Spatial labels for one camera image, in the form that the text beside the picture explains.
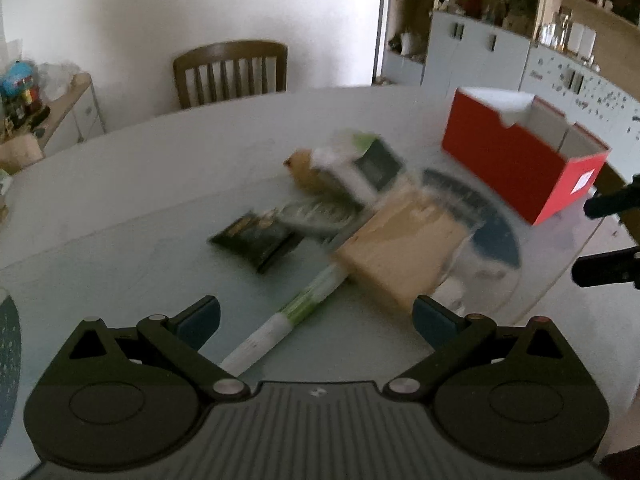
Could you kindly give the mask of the white green tube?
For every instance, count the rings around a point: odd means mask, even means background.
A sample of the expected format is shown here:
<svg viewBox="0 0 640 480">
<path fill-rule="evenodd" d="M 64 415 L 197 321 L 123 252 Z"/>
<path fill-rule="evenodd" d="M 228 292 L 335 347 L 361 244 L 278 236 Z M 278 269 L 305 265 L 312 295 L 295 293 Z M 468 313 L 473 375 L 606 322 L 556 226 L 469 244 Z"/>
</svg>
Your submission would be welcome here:
<svg viewBox="0 0 640 480">
<path fill-rule="evenodd" d="M 258 363 L 285 339 L 295 327 L 318 310 L 347 278 L 337 264 L 330 264 L 293 299 L 251 333 L 239 347 L 226 356 L 220 367 L 233 376 L 240 376 Z"/>
</svg>

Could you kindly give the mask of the white side cabinet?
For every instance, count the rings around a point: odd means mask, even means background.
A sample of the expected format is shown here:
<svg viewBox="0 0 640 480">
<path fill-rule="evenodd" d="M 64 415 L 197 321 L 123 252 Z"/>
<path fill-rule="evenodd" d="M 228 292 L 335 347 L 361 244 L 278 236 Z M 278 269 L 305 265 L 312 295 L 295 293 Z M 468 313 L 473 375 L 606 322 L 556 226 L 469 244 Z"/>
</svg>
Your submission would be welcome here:
<svg viewBox="0 0 640 480">
<path fill-rule="evenodd" d="M 48 104 L 50 114 L 39 126 L 38 143 L 43 155 L 53 156 L 78 143 L 105 133 L 92 78 L 88 73 L 74 76 L 70 90 Z"/>
</svg>

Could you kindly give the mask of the blue globe toy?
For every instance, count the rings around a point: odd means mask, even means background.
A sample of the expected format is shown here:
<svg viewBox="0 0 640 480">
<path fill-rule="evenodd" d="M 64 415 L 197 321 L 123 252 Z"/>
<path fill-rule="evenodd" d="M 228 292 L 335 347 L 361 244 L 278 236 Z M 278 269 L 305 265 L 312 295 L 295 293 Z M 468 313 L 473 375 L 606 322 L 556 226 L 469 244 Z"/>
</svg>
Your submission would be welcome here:
<svg viewBox="0 0 640 480">
<path fill-rule="evenodd" d="M 37 81 L 32 66 L 14 62 L 1 77 L 1 96 L 5 103 L 16 100 L 30 105 L 38 101 Z"/>
</svg>

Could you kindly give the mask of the round fish pattern placemat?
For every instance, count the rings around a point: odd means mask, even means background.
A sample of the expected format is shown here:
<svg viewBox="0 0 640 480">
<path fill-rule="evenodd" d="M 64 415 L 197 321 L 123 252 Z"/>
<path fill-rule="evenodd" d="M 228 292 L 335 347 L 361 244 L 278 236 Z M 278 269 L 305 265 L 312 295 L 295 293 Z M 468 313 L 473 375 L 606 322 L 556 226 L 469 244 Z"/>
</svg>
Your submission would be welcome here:
<svg viewBox="0 0 640 480">
<path fill-rule="evenodd" d="M 422 182 L 469 231 L 448 258 L 433 298 L 457 314 L 496 314 L 521 276 L 520 244 L 508 220 L 483 194 L 449 174 L 425 169 Z"/>
</svg>

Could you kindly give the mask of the black snack packet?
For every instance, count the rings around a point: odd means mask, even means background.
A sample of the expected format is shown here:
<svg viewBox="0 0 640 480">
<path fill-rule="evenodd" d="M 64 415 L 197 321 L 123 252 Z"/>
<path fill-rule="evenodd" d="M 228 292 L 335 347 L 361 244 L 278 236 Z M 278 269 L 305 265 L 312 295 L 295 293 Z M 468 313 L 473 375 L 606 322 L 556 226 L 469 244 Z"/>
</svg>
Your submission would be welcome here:
<svg viewBox="0 0 640 480">
<path fill-rule="evenodd" d="M 209 237 L 207 243 L 232 252 L 250 263 L 258 274 L 265 274 L 303 239 L 302 234 L 279 221 L 274 211 L 250 211 Z"/>
</svg>

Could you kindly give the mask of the red cardboard storage box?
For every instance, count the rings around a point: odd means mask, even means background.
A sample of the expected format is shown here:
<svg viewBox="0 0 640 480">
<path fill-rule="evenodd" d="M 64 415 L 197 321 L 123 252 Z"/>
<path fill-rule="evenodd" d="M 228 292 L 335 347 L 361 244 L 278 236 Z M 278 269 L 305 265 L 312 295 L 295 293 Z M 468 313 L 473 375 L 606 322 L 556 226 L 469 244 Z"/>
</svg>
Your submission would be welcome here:
<svg viewBox="0 0 640 480">
<path fill-rule="evenodd" d="M 536 226 L 594 185 L 610 148 L 534 94 L 463 87 L 442 149 Z"/>
</svg>

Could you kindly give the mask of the tan bear plush toy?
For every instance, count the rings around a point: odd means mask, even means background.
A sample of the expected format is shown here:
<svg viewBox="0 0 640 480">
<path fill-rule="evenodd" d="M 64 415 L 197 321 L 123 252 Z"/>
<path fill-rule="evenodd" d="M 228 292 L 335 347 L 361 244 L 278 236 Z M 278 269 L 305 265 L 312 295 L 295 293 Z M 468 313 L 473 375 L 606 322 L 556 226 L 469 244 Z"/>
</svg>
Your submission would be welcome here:
<svg viewBox="0 0 640 480">
<path fill-rule="evenodd" d="M 283 166 L 301 191 L 312 195 L 329 195 L 334 192 L 332 186 L 321 177 L 320 171 L 311 167 L 311 150 L 308 148 L 294 151 L 285 159 Z"/>
</svg>

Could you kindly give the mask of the white green wet wipes pack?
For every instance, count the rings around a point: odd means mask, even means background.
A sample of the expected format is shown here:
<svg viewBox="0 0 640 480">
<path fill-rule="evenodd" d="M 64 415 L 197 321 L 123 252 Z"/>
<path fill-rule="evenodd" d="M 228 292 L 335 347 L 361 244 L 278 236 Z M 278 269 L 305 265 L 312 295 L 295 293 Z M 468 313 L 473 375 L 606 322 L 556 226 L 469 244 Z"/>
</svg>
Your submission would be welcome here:
<svg viewBox="0 0 640 480">
<path fill-rule="evenodd" d="M 335 131 L 329 143 L 311 151 L 310 166 L 361 206 L 373 206 L 406 172 L 401 158 L 376 133 Z"/>
</svg>

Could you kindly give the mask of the dark wooden chair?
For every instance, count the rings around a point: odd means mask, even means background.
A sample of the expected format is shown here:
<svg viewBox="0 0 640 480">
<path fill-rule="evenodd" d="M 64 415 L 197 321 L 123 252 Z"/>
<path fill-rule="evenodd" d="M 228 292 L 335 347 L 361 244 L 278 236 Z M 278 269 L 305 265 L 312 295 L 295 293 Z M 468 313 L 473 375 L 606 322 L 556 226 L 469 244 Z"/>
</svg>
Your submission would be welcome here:
<svg viewBox="0 0 640 480">
<path fill-rule="evenodd" d="M 288 46 L 269 40 L 234 40 L 192 49 L 172 62 L 183 110 L 285 92 Z"/>
</svg>

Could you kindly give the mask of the white wall cabinet unit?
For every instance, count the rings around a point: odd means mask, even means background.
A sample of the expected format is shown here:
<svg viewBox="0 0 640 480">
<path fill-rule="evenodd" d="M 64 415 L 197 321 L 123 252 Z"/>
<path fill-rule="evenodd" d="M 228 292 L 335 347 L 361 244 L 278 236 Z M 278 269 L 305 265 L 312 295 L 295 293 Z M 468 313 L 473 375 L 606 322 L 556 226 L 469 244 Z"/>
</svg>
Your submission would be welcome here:
<svg viewBox="0 0 640 480">
<path fill-rule="evenodd" d="M 521 90 L 559 107 L 639 171 L 639 0 L 381 0 L 373 78 L 448 101 Z"/>
</svg>

